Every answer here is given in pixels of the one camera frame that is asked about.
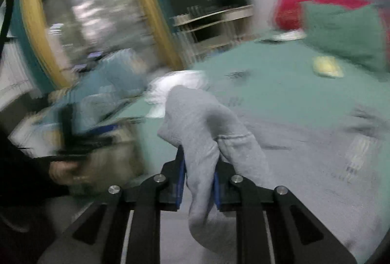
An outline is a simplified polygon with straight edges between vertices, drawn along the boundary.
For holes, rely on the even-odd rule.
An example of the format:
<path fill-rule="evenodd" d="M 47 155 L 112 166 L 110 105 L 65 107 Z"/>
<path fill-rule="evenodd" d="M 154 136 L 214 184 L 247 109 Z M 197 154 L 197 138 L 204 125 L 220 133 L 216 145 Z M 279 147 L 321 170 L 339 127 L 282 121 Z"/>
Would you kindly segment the left hand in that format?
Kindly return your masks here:
<path fill-rule="evenodd" d="M 49 176 L 57 184 L 75 186 L 85 184 L 88 177 L 83 173 L 82 162 L 51 162 L 49 165 Z"/>

